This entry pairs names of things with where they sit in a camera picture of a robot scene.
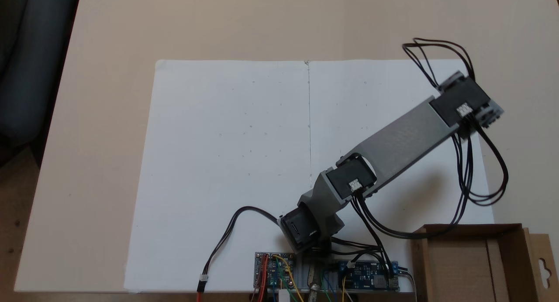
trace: electronic circuit board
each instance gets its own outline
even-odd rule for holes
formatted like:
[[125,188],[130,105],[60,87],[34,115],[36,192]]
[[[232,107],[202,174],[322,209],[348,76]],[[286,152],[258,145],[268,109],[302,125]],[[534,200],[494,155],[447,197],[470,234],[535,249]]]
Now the electronic circuit board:
[[262,259],[268,256],[268,264],[266,264],[266,286],[272,288],[293,288],[293,281],[289,277],[287,267],[282,260],[273,258],[273,255],[280,256],[287,261],[291,272],[295,270],[295,254],[293,253],[263,253],[256,252],[254,254],[254,282],[253,286],[256,288],[260,286],[262,281]]
[[338,261],[338,282],[342,287],[345,275],[345,288],[347,290],[383,290],[399,291],[398,262],[392,262],[393,278],[385,277],[386,270],[377,261],[357,261],[353,270],[347,270],[348,261]]

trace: gray chair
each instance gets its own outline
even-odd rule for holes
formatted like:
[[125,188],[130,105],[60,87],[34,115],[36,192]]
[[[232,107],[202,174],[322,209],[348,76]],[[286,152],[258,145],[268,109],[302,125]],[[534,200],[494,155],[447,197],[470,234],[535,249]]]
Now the gray chair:
[[50,122],[78,0],[0,0],[0,146],[29,143]]

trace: beige table surface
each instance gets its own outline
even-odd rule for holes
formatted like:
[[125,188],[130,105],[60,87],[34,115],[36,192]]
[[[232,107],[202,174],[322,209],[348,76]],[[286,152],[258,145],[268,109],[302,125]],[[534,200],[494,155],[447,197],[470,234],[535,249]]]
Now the beige table surface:
[[511,171],[495,219],[551,233],[559,258],[556,0],[80,0],[16,290],[124,290],[157,60],[404,59],[413,36],[469,50],[505,109],[489,129]]

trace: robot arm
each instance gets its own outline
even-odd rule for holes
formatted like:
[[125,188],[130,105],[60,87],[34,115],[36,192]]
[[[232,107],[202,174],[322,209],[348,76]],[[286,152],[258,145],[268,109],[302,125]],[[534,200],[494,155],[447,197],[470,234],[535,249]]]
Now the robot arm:
[[455,73],[429,97],[355,146],[318,175],[313,189],[278,224],[295,253],[327,240],[343,228],[336,215],[355,193],[370,196],[454,134],[467,138],[471,121],[488,127],[503,113],[470,77]]

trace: brown cardboard box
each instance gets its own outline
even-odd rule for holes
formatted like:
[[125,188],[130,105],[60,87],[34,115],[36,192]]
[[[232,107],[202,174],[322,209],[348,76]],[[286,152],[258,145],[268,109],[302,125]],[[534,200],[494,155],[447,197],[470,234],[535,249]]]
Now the brown cardboard box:
[[[436,232],[446,225],[424,225]],[[559,282],[547,234],[521,224],[459,225],[411,242],[418,302],[559,301]],[[545,288],[539,259],[551,273]]]

